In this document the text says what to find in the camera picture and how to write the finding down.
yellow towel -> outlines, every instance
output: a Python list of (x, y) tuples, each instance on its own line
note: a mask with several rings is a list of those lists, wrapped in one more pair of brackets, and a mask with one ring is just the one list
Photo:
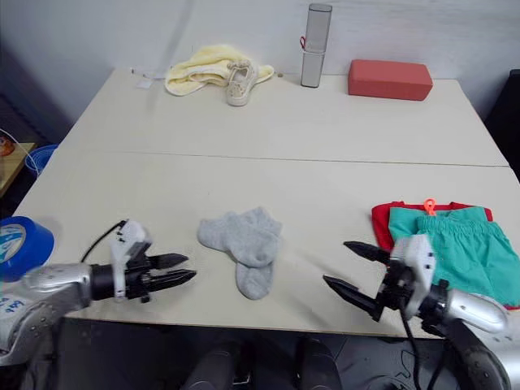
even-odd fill
[[(213, 45), (202, 47), (193, 57), (184, 63), (172, 67), (164, 81), (169, 93), (184, 96), (195, 92), (204, 85), (211, 83), (221, 87), (228, 85), (231, 70), (228, 63), (249, 59), (240, 51), (228, 45)], [(258, 80), (261, 83), (275, 73), (270, 65), (258, 67)]]

black cable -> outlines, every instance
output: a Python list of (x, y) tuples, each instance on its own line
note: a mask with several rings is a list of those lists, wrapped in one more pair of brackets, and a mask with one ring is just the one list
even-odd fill
[(50, 362), (47, 376), (43, 385), (44, 390), (54, 390), (58, 387), (59, 380), (59, 337), (63, 328), (63, 318), (58, 320), (50, 329), (50, 344), (52, 346), (51, 353), (45, 356), (45, 360)]
[(37, 375), (34, 373), (33, 370), (29, 370), (29, 374), (31, 375), (31, 380), (32, 380), (32, 390), (37, 390), (37, 385), (38, 385)]
[(437, 378), (439, 378), (440, 372), (444, 368), (444, 362), (446, 361), (446, 358), (448, 357), (448, 355), (449, 355), (449, 342), (445, 341), (442, 355), (440, 355), (440, 359), (439, 359), (439, 362), (437, 363), (437, 367), (435, 368), (435, 370), (433, 371), (433, 374), (431, 375), (430, 383), (428, 384), (427, 390), (433, 390), (433, 387), (436, 384), (436, 380), (437, 380)]
[(410, 325), (408, 325), (408, 321), (406, 321), (405, 317), (405, 298), (401, 298), (399, 301), (399, 313), (401, 314), (401, 320), (403, 322), (403, 326), (405, 327), (406, 335), (408, 336), (409, 343), (412, 344), (412, 350), (414, 351), (414, 384), (416, 390), (421, 390), (421, 384), (419, 383), (419, 367), (421, 366), (421, 361), (419, 358), (419, 350), (417, 348), (417, 343), (415, 342), (414, 335), (412, 335), (412, 331), (410, 329)]
[(97, 240), (94, 241), (94, 243), (92, 245), (90, 245), (90, 247), (87, 249), (87, 251), (84, 253), (83, 257), (81, 258), (80, 262), (85, 262), (86, 258), (90, 255), (90, 252), (92, 252), (92, 250), (96, 247), (97, 244), (99, 244), (99, 242), (103, 238), (105, 238), (106, 236), (111, 234), (116, 228), (121, 228), (126, 222), (127, 221), (119, 221), (113, 227), (111, 227), (106, 232), (104, 232), (102, 236), (100, 236)]

tape roll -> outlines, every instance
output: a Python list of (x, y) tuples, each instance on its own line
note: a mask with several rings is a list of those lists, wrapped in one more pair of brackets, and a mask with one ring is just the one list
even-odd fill
[(0, 280), (15, 282), (50, 257), (54, 237), (45, 227), (27, 217), (0, 222)]

clothes clip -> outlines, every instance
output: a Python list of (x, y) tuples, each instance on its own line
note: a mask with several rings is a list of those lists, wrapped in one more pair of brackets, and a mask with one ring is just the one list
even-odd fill
[(436, 200), (433, 197), (429, 197), (426, 201), (424, 201), (424, 210), (426, 210), (426, 214), (435, 217), (437, 214), (435, 212), (436, 208)]

white sneaker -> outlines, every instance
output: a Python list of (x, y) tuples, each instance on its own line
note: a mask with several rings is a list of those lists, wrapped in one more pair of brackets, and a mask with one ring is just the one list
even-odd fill
[(258, 68), (249, 60), (233, 61), (227, 67), (231, 69), (226, 89), (227, 104), (245, 106), (249, 101), (249, 91), (257, 82)]

